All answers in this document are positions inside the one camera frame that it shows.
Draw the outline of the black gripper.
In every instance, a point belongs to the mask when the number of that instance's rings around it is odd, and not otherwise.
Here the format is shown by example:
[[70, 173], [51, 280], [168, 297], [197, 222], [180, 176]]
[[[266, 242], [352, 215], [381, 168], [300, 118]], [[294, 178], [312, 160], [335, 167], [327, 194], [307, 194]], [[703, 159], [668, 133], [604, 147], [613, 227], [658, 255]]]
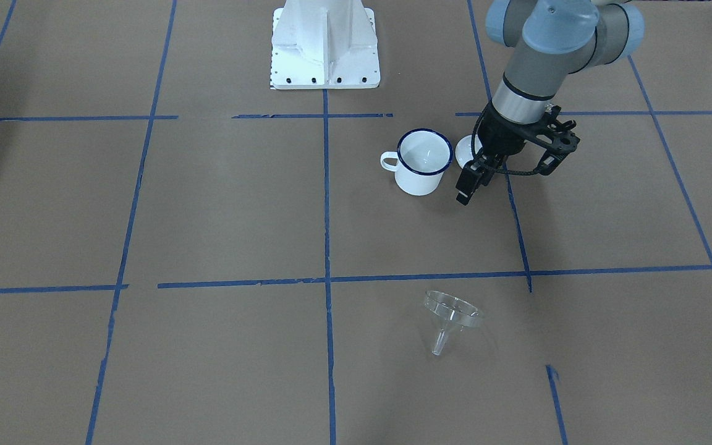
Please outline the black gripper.
[[520, 154], [525, 139], [516, 130], [518, 125], [503, 118], [493, 104], [487, 104], [472, 132], [472, 158], [477, 163], [465, 163], [457, 181], [457, 201], [468, 205], [478, 187], [491, 183], [497, 170], [511, 156]]

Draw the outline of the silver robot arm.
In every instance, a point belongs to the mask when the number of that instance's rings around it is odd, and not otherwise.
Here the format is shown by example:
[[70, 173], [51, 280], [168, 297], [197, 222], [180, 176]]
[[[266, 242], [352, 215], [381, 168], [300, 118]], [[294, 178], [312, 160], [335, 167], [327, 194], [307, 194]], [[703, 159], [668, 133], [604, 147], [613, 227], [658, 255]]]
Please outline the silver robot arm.
[[512, 56], [469, 138], [461, 205], [496, 175], [548, 176], [576, 151], [576, 123], [552, 99], [568, 75], [633, 53], [645, 19], [628, 1], [495, 1], [485, 28]]

